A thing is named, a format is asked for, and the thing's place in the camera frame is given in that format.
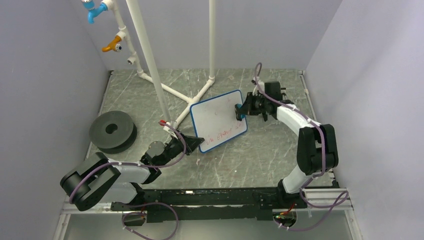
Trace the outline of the blue whiteboard eraser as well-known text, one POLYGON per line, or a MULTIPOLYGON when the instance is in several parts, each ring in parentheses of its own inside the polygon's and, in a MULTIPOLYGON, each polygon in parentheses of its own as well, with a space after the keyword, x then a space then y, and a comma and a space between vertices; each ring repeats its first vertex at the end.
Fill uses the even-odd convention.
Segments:
POLYGON ((247 107, 243 104, 236 104, 234 106, 235 116, 237 121, 242 121, 247 114, 247 107))

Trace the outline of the blue framed whiteboard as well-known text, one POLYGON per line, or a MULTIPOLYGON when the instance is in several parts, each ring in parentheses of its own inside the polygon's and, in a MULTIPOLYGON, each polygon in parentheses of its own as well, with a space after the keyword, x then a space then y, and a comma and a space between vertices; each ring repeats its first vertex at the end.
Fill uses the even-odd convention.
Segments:
POLYGON ((207 153, 247 132, 247 120, 236 119, 235 107, 242 103, 242 92, 236 89, 190 106, 195 135, 204 139, 199 146, 201 153, 207 153))

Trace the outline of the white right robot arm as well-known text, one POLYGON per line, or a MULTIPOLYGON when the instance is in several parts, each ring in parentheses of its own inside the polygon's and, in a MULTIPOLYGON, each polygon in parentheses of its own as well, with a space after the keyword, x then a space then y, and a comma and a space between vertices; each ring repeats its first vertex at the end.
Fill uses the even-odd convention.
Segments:
POLYGON ((335 129, 304 115, 283 92, 277 81, 262 82, 248 92, 242 104, 234 106, 236 119, 259 116, 267 121, 269 116, 285 124, 298 137, 296 166, 281 180, 282 190, 275 194, 276 203, 287 208, 295 201, 295 193, 313 178, 322 176, 339 163, 335 129))

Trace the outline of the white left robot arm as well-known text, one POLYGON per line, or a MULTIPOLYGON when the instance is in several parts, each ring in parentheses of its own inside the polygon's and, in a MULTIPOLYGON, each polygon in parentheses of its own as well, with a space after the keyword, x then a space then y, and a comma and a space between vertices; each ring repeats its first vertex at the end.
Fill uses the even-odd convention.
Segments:
POLYGON ((137 162, 117 161, 97 152, 68 172, 60 186, 79 211, 107 202, 122 202, 137 210, 144 203, 141 185, 154 182, 164 166, 176 164, 204 141, 202 137, 178 133, 167 143, 152 142, 137 162))

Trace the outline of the black foam disc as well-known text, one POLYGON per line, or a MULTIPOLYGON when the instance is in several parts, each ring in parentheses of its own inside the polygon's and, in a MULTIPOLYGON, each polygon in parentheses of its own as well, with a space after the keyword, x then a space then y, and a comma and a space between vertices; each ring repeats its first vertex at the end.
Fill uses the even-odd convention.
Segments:
POLYGON ((89 139, 103 153, 119 154, 133 145, 137 133, 137 126, 128 113, 113 110, 92 122, 89 139))

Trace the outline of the orange tap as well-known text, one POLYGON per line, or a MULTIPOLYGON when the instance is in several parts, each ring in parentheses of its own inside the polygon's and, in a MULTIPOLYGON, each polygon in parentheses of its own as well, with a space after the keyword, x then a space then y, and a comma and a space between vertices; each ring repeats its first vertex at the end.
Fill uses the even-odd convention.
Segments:
POLYGON ((114 39, 105 47, 101 49, 103 53, 114 51, 114 52, 120 52, 122 50, 122 46, 120 42, 122 41, 122 38, 119 35, 116 35, 114 39))

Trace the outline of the blue tap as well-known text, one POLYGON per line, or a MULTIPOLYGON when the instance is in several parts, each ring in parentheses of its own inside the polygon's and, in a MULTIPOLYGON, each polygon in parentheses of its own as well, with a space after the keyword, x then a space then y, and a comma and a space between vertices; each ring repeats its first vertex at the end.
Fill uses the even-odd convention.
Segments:
POLYGON ((89 24, 94 23, 94 18, 99 16, 102 12, 107 11, 109 8, 105 3, 101 3, 98 7, 96 7, 93 0, 81 0, 82 5, 88 11, 87 13, 87 21, 89 24))

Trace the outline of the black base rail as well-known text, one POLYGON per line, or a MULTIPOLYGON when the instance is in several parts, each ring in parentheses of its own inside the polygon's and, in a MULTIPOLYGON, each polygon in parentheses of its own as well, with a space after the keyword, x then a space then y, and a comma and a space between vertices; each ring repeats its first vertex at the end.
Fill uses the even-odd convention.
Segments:
POLYGON ((305 209, 299 194, 282 187, 141 189, 127 204, 112 202, 116 212, 143 211, 148 223, 174 220, 256 219, 271 221, 285 210, 305 209))

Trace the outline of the aluminium extrusion rail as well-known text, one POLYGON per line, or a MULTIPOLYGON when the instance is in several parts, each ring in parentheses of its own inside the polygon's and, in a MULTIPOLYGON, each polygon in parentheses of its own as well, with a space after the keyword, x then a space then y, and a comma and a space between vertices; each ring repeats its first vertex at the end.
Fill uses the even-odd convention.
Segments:
POLYGON ((304 196, 309 203, 315 206, 330 206, 336 203, 337 197, 341 196, 337 200, 337 203, 342 203, 336 205, 333 210, 353 210, 353 205, 348 196, 348 191, 346 188, 307 188, 303 190, 304 196))

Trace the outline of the white pvc pipe frame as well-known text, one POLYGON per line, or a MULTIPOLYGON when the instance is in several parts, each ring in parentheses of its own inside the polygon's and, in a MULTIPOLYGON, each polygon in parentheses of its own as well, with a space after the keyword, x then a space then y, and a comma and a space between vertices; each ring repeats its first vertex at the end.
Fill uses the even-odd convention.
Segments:
POLYGON ((206 69, 206 29, 215 22, 211 0, 104 0, 117 22, 131 70, 112 75, 104 112, 126 110, 137 122, 169 118, 191 122, 190 106, 215 82, 206 69))

